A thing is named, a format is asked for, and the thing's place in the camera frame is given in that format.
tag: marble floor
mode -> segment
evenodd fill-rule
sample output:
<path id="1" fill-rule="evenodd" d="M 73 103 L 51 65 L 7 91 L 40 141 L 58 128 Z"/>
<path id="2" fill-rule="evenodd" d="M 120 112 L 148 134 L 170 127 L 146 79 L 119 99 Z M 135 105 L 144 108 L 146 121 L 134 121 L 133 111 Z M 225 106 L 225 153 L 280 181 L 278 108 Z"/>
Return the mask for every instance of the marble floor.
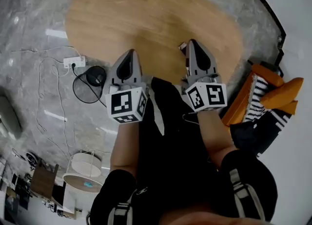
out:
<path id="1" fill-rule="evenodd" d="M 70 1 L 0 0 L 0 86 L 24 131 L 18 141 L 0 136 L 0 151 L 19 171 L 27 170 L 27 166 L 11 154 L 12 148 L 21 155 L 31 150 L 47 163 L 59 164 L 61 176 L 71 154 L 97 149 L 108 152 L 105 155 L 109 157 L 114 145 L 117 125 L 108 118 L 104 107 L 76 99 L 72 72 L 59 77 L 59 81 L 52 73 L 52 65 L 60 75 L 67 71 L 51 58 L 63 61 L 77 55 L 72 48 L 63 47 L 69 45 L 64 17 Z M 228 85 L 231 93 L 248 70 L 247 59 L 275 62 L 280 31 L 260 0 L 210 1 L 235 19 L 243 36 L 244 54 Z M 89 65 L 102 65 L 109 70 L 94 58 L 87 59 Z M 67 122 L 46 112 L 65 116 Z"/>

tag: black shorts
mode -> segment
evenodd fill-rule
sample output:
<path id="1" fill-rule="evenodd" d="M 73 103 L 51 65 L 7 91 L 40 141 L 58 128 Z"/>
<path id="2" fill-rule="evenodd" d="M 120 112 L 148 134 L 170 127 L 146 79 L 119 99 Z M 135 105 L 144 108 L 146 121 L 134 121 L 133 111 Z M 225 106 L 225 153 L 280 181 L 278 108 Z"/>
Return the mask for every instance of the black shorts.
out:
<path id="1" fill-rule="evenodd" d="M 256 190 L 271 220 L 277 200 L 274 179 L 256 157 L 233 151 L 223 159 L 217 171 L 200 135 L 197 116 L 169 82 L 154 78 L 152 88 L 165 127 L 158 130 L 154 108 L 148 100 L 145 116 L 139 125 L 139 164 L 137 180 L 123 170 L 109 174 L 91 210 L 92 225 L 107 224 L 108 215 L 119 202 L 132 198 L 134 224 L 158 224 L 163 212 L 192 204 L 208 203 L 220 215 L 238 217 L 229 172 L 238 169 L 244 183 Z"/>

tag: black cable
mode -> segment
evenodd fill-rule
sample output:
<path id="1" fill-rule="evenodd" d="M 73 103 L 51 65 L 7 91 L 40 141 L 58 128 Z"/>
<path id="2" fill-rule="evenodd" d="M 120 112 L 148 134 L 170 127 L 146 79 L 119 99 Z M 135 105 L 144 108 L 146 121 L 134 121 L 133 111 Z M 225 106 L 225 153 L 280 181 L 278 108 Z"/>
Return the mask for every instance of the black cable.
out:
<path id="1" fill-rule="evenodd" d="M 84 84 L 86 84 L 86 85 L 90 88 L 90 90 L 94 93 L 94 95 L 97 97 L 97 100 L 98 100 L 103 106 L 106 107 L 106 105 L 100 100 L 100 98 L 98 97 L 98 95 L 93 91 L 93 89 L 89 86 L 89 84 L 87 84 L 86 82 L 84 82 L 84 81 L 80 78 L 80 75 L 77 75 L 77 74 L 75 73 L 75 66 L 76 66 L 76 64 L 73 63 L 73 64 L 72 64 L 72 69 L 73 69 L 73 73 L 74 73 L 74 75 L 76 76 L 76 78 L 80 79 Z M 79 99 L 81 102 L 86 103 L 86 104 L 91 104 L 91 103 L 85 102 L 85 101 L 81 100 L 80 98 L 78 98 L 78 96 L 76 95 L 75 90 L 74 90 L 74 84 L 73 84 L 73 92 L 74 92 L 74 95 L 77 97 L 77 99 Z"/>
<path id="2" fill-rule="evenodd" d="M 90 223 L 89 223 L 89 217 L 90 217 L 90 212 L 87 214 L 87 216 L 86 216 L 86 224 L 87 225 L 90 225 Z"/>

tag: power strip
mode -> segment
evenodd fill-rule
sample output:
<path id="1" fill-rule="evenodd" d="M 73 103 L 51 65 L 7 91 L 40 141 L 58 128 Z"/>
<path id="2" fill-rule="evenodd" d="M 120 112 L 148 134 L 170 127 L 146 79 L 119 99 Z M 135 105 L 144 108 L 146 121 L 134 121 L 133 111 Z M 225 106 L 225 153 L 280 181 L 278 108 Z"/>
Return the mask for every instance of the power strip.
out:
<path id="1" fill-rule="evenodd" d="M 70 68 L 72 64 L 75 64 L 75 67 L 85 67 L 86 66 L 86 57 L 85 56 L 77 56 L 77 57 L 69 57 L 64 58 L 64 68 Z"/>

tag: wooden tabletop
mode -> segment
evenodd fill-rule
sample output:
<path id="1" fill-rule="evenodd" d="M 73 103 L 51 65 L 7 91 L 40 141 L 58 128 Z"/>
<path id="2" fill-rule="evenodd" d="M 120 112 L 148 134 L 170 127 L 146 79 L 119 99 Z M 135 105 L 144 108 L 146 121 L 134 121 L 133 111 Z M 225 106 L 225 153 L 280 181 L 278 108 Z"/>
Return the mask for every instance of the wooden tabletop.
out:
<path id="1" fill-rule="evenodd" d="M 243 52 L 238 25 L 208 0 L 72 0 L 66 32 L 80 53 L 112 64 L 134 48 L 144 74 L 174 84 L 186 74 L 184 41 L 210 50 L 224 83 Z"/>

